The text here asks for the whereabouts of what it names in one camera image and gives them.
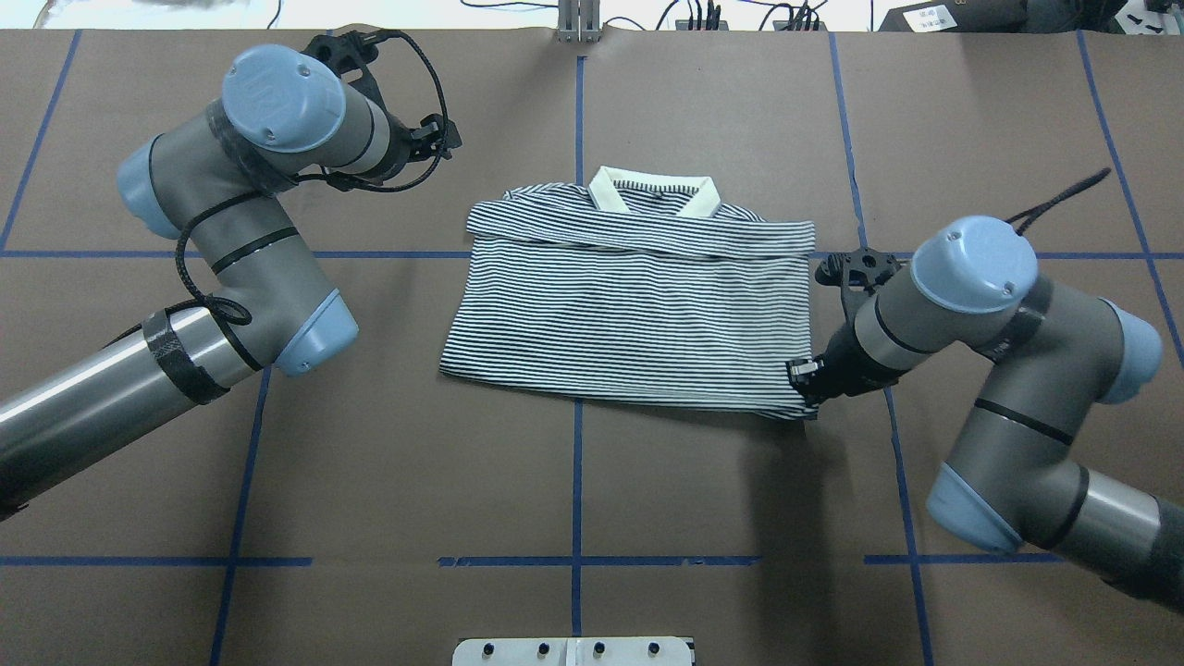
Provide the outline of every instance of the metal bracket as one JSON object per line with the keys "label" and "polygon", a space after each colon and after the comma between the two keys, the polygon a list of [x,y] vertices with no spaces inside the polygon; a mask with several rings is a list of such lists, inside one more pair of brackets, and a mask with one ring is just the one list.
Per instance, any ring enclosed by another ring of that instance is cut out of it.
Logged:
{"label": "metal bracket", "polygon": [[452,666],[695,666],[695,642],[675,636],[469,639]]}
{"label": "metal bracket", "polygon": [[842,288],[843,315],[854,324],[860,306],[900,269],[895,256],[860,248],[828,255],[815,271],[815,280],[824,287]]}
{"label": "metal bracket", "polygon": [[600,0],[558,0],[560,41],[600,41]]}

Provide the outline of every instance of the blue tape line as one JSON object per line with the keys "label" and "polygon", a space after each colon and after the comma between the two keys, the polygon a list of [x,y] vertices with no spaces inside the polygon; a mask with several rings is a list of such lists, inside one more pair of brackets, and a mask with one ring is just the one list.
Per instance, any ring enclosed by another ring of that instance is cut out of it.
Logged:
{"label": "blue tape line", "polygon": [[908,569],[913,578],[913,601],[916,604],[916,625],[921,633],[921,655],[925,666],[933,666],[933,643],[929,639],[929,613],[925,608],[925,589],[921,584],[921,565],[916,556],[916,534],[913,530],[913,507],[908,499],[908,479],[905,476],[905,454],[900,446],[900,428],[896,423],[896,403],[892,389],[884,389],[888,420],[892,423],[892,450],[896,459],[896,491],[900,494],[900,512],[905,519],[905,545],[908,546]]}
{"label": "blue tape line", "polygon": [[8,235],[12,233],[12,225],[17,222],[17,213],[20,212],[20,201],[25,197],[25,187],[28,185],[30,177],[33,175],[33,165],[37,164],[37,155],[41,152],[41,142],[45,140],[45,133],[50,129],[50,120],[53,119],[53,110],[58,107],[58,98],[62,97],[62,89],[65,87],[66,75],[70,73],[70,65],[73,64],[73,57],[78,52],[78,41],[81,39],[82,31],[76,30],[73,39],[70,40],[70,50],[66,51],[66,59],[62,63],[62,71],[58,72],[58,82],[53,87],[53,95],[50,96],[50,103],[45,108],[45,115],[41,117],[41,127],[37,129],[33,149],[28,152],[28,160],[25,161],[25,171],[20,174],[17,193],[13,196],[12,206],[8,209],[8,218],[4,223],[4,230],[0,231],[0,250],[4,250],[5,245],[8,244]]}
{"label": "blue tape line", "polygon": [[318,250],[313,252],[318,260],[466,260],[468,250]]}
{"label": "blue tape line", "polygon": [[[832,252],[845,250],[818,250],[810,258],[826,258]],[[913,257],[912,251],[887,252],[900,260]],[[314,256],[322,260],[468,260],[469,250],[317,250]],[[186,258],[201,258],[201,254],[188,251]],[[1141,261],[1148,256],[1156,261],[1180,261],[1184,252],[1036,252],[1042,260],[1090,260],[1090,261]],[[168,250],[0,250],[0,258],[54,258],[54,260],[172,260]]]}
{"label": "blue tape line", "polygon": [[752,566],[760,556],[592,556],[584,557],[584,566]]}
{"label": "blue tape line", "polygon": [[1184,366],[1184,344],[1180,344],[1180,334],[1176,328],[1176,318],[1172,316],[1172,308],[1167,305],[1167,294],[1164,293],[1164,283],[1159,280],[1159,270],[1156,268],[1156,260],[1151,256],[1151,244],[1147,243],[1147,235],[1143,229],[1143,220],[1134,205],[1134,196],[1131,194],[1131,185],[1126,179],[1126,169],[1122,168],[1122,160],[1118,156],[1118,147],[1114,146],[1114,137],[1111,135],[1109,122],[1106,121],[1106,111],[1102,109],[1101,96],[1098,95],[1098,83],[1094,81],[1094,66],[1089,60],[1089,50],[1086,49],[1086,33],[1077,31],[1077,49],[1081,51],[1081,64],[1086,69],[1086,82],[1089,84],[1089,96],[1094,100],[1094,110],[1098,111],[1098,123],[1102,128],[1102,136],[1106,139],[1106,148],[1109,149],[1111,160],[1114,161],[1114,172],[1118,173],[1119,185],[1122,186],[1122,197],[1126,199],[1126,207],[1131,211],[1131,222],[1134,223],[1134,232],[1139,237],[1139,246],[1147,260],[1147,270],[1151,273],[1151,281],[1156,284],[1156,296],[1159,299],[1159,307],[1164,310],[1164,319],[1167,321],[1167,331],[1172,335],[1172,344],[1176,346],[1176,358],[1180,366]]}
{"label": "blue tape line", "polygon": [[313,565],[311,557],[240,557],[234,564],[242,569],[270,569],[281,566],[304,568]]}
{"label": "blue tape line", "polygon": [[440,569],[462,566],[571,566],[572,558],[567,556],[440,557],[436,563],[439,564]]}
{"label": "blue tape line", "polygon": [[575,58],[575,184],[584,185],[584,60]]}
{"label": "blue tape line", "polygon": [[[0,566],[226,566],[227,557],[0,556]],[[311,557],[244,557],[239,566],[311,566]]]}
{"label": "blue tape line", "polygon": [[[440,557],[436,561],[440,569],[461,569],[465,566],[572,566],[573,562],[573,558],[566,556]],[[580,569],[585,566],[752,566],[758,562],[760,562],[759,555],[610,555],[580,556]]]}
{"label": "blue tape line", "polygon": [[572,635],[584,632],[580,569],[584,565],[584,401],[572,406]]}
{"label": "blue tape line", "polygon": [[0,557],[0,566],[225,566],[226,562],[225,557]]}
{"label": "blue tape line", "polygon": [[868,555],[863,563],[868,565],[887,564],[912,564],[916,562],[921,565],[933,564],[1061,564],[1064,561],[1050,552],[1021,552],[1000,557],[998,555],[983,553],[955,553],[955,555]]}
{"label": "blue tape line", "polygon": [[[468,260],[469,250],[318,250],[321,260]],[[201,258],[195,251],[186,258]],[[0,257],[56,260],[172,260],[169,250],[0,250]]]}
{"label": "blue tape line", "polygon": [[[201,258],[198,252],[186,252],[187,258]],[[28,260],[170,260],[166,250],[4,250],[0,257]]]}
{"label": "blue tape line", "polygon": [[858,220],[860,244],[868,245],[868,231],[863,225],[863,199],[860,197],[860,184],[855,180],[855,151],[851,148],[851,129],[847,122],[847,96],[843,94],[843,73],[838,66],[838,41],[835,33],[828,32],[830,39],[830,66],[835,72],[835,95],[838,96],[838,121],[843,128],[843,149],[847,152],[847,175],[851,181],[851,203],[855,205],[855,219]]}
{"label": "blue tape line", "polygon": [[259,397],[255,403],[255,422],[251,424],[251,443],[246,449],[246,465],[243,469],[243,485],[238,492],[238,511],[234,513],[234,532],[230,542],[230,562],[226,565],[226,578],[223,581],[221,603],[218,608],[218,625],[214,627],[214,640],[210,647],[210,666],[221,661],[223,640],[226,638],[226,621],[230,617],[230,601],[234,593],[234,574],[238,569],[238,553],[243,546],[243,526],[246,523],[246,502],[251,497],[251,479],[255,476],[255,460],[259,452],[259,435],[263,431],[263,408],[268,402],[268,386],[271,384],[271,366],[263,369],[259,382]]}

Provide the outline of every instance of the black box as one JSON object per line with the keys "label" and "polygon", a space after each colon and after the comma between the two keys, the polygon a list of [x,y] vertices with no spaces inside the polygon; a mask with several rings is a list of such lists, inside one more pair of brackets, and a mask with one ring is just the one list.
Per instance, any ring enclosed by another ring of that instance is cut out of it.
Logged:
{"label": "black box", "polygon": [[877,32],[1016,32],[1028,0],[946,0],[888,9]]}

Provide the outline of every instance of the electrical cable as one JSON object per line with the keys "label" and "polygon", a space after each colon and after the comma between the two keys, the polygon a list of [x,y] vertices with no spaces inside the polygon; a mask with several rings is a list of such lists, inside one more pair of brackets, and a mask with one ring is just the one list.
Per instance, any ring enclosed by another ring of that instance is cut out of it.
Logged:
{"label": "electrical cable", "polygon": [[654,30],[662,30],[662,21],[665,20],[667,14],[669,14],[670,9],[674,9],[674,6],[677,5],[678,2],[682,2],[682,0],[670,0],[670,4],[667,5],[667,8],[662,9],[662,15],[658,18],[658,25],[656,25]]}
{"label": "electrical cable", "polygon": [[[427,59],[427,56],[424,53],[423,49],[419,47],[419,44],[417,44],[416,40],[411,38],[411,36],[403,32],[401,30],[379,30],[369,34],[369,37],[375,37],[375,36],[381,37],[382,39],[388,39],[393,37],[395,39],[401,39],[406,41],[407,45],[411,46],[412,50],[414,50],[416,55],[419,56],[419,59],[424,63],[424,66],[427,69],[427,73],[431,75],[432,84],[436,87],[436,97],[439,101],[440,105],[440,128],[439,128],[440,139],[439,139],[439,145],[436,149],[436,155],[432,158],[431,164],[427,166],[426,169],[424,169],[422,174],[419,174],[408,182],[405,182],[403,185],[397,185],[393,187],[380,187],[373,185],[367,180],[362,180],[361,178],[350,174],[324,173],[323,168],[322,173],[308,173],[303,175],[297,175],[295,178],[296,182],[298,184],[307,182],[309,180],[345,181],[348,182],[352,187],[355,187],[358,190],[365,190],[367,192],[405,192],[422,184],[423,181],[427,180],[427,177],[430,177],[432,172],[436,171],[436,167],[439,166],[440,160],[444,158],[444,153],[448,151],[448,127],[449,127],[448,103],[444,101],[444,89],[440,85],[439,75],[436,73],[436,68],[432,66],[431,60]],[[200,288],[198,288],[198,286],[193,282],[193,278],[189,276],[189,270],[185,264],[186,260],[185,251],[189,243],[189,237],[193,235],[194,229],[197,229],[199,224],[227,209],[265,196],[266,194],[264,194],[263,192],[256,190],[251,192],[245,192],[237,197],[231,197],[230,199],[214,204],[213,206],[210,206],[208,209],[201,211],[200,213],[194,216],[193,219],[187,222],[185,226],[181,228],[181,235],[176,238],[176,246],[173,250],[173,263],[176,265],[176,275],[178,277],[180,277],[181,284],[185,287],[185,290],[188,292],[191,296],[193,296],[193,299],[165,308],[166,314],[173,314],[187,307],[200,306],[208,309],[210,315],[220,324],[233,324],[236,326],[246,326],[251,322],[251,312],[247,310],[242,303],[238,303],[230,299],[224,299],[221,296],[213,296],[210,294],[205,294],[204,292],[201,292]],[[128,335],[135,333],[136,331],[140,331],[141,326],[142,325],[136,325],[124,331],[122,334],[120,334],[118,338],[116,338],[111,342],[108,342],[108,345],[111,345],[118,340],[122,340],[123,338],[127,338]]]}
{"label": "electrical cable", "polygon": [[284,0],[279,0],[278,2],[276,2],[276,15],[271,17],[271,20],[268,21],[268,27],[265,27],[264,30],[271,30],[271,26],[276,25],[276,21],[279,20],[279,12],[283,11],[284,11]]}
{"label": "electrical cable", "polygon": [[768,23],[768,17],[772,17],[773,12],[780,9],[781,7],[784,7],[784,8],[786,8],[786,9],[790,11],[790,20],[792,21],[793,20],[793,5],[790,5],[789,2],[777,2],[776,5],[771,5],[768,7],[768,11],[765,12],[765,18],[760,19],[760,27],[757,28],[757,32],[760,32],[760,31],[765,30],[765,24]]}
{"label": "electrical cable", "polygon": [[558,9],[559,5],[546,5],[543,2],[493,2],[490,5],[475,5],[469,0],[461,0],[461,4],[465,7],[472,7],[475,9],[494,9],[497,7],[514,7],[514,6],[526,6],[534,7],[535,9]]}
{"label": "electrical cable", "polygon": [[1075,194],[1080,194],[1080,193],[1085,192],[1086,190],[1089,190],[1094,185],[1098,185],[1099,182],[1102,181],[1102,179],[1105,179],[1107,175],[1109,175],[1109,172],[1111,172],[1111,168],[1106,167],[1106,168],[1099,171],[1098,173],[1090,175],[1089,178],[1086,178],[1085,180],[1080,180],[1080,181],[1073,184],[1064,192],[1061,192],[1060,194],[1057,194],[1056,197],[1053,197],[1051,199],[1044,201],[1043,204],[1041,204],[1038,206],[1032,206],[1032,207],[1030,207],[1027,211],[1023,211],[1021,213],[1016,213],[1016,214],[1011,216],[1010,218],[1005,219],[1004,222],[1006,222],[1008,224],[1015,224],[1015,223],[1019,222],[1021,219],[1023,219],[1023,223],[1019,225],[1018,229],[1016,229],[1016,236],[1023,236],[1024,232],[1028,231],[1028,228],[1030,228],[1032,225],[1032,223],[1036,222],[1036,218],[1038,218],[1040,216],[1047,213],[1049,211],[1049,209],[1051,209],[1053,206],[1055,206],[1055,205],[1060,204],[1061,201],[1068,199],[1069,197],[1073,197]]}
{"label": "electrical cable", "polygon": [[638,28],[641,28],[641,30],[643,30],[643,31],[645,30],[645,28],[644,28],[644,27],[642,26],[642,24],[639,24],[639,23],[635,21],[633,19],[631,19],[631,18],[629,18],[629,17],[612,17],[611,19],[607,19],[607,20],[605,20],[605,21],[604,21],[604,25],[609,25],[609,24],[611,24],[612,21],[629,21],[629,23],[631,23],[631,24],[636,25],[636,26],[637,26]]}

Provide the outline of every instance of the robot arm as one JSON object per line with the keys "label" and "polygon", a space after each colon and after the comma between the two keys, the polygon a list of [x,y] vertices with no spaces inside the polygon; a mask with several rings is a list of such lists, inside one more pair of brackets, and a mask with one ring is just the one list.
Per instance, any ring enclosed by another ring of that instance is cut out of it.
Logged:
{"label": "robot arm", "polygon": [[[880,268],[879,257],[860,263]],[[1028,241],[995,218],[963,218],[921,245],[907,275],[892,268],[856,271],[857,284],[882,287],[825,353],[791,363],[791,382],[816,402],[858,395],[965,342],[996,365],[941,466],[933,518],[984,550],[1029,542],[1184,611],[1184,511],[1068,459],[1093,403],[1130,399],[1154,376],[1154,328],[1041,275]]]}
{"label": "robot arm", "polygon": [[[245,51],[220,100],[120,167],[129,210],[166,238],[192,235],[221,287],[0,403],[0,519],[264,366],[303,374],[353,342],[358,325],[275,194],[310,165],[341,188],[398,191],[377,185],[459,146],[444,116],[411,130],[386,111],[365,66],[398,36],[385,32]],[[363,76],[346,85],[352,69]]]}

